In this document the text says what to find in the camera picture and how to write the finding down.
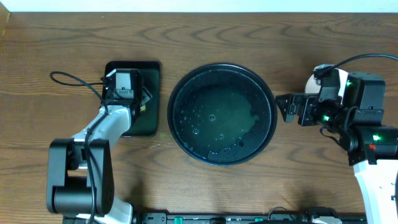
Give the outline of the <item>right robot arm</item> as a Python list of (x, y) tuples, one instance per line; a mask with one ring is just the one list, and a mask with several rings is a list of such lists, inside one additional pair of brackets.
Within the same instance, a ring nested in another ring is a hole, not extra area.
[(397, 128), (381, 123), (383, 110), (346, 105), (342, 97), (290, 93), (275, 99), (286, 123), (319, 125), (346, 151), (361, 189), (368, 223), (397, 223)]

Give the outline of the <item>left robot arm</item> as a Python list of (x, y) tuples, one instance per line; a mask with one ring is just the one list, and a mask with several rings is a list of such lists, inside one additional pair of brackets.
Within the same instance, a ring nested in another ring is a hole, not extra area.
[(141, 88), (106, 89), (109, 103), (69, 139), (49, 146), (46, 206), (64, 223), (132, 223), (134, 208), (114, 193), (111, 149), (134, 125), (159, 92)]

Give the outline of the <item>white pink plate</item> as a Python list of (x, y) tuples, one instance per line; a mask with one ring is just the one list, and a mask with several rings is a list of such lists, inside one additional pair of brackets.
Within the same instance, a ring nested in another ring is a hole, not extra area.
[(313, 75), (305, 85), (306, 94), (317, 94), (319, 102), (335, 101), (342, 104), (348, 72), (331, 68), (332, 64), (322, 64), (313, 69)]

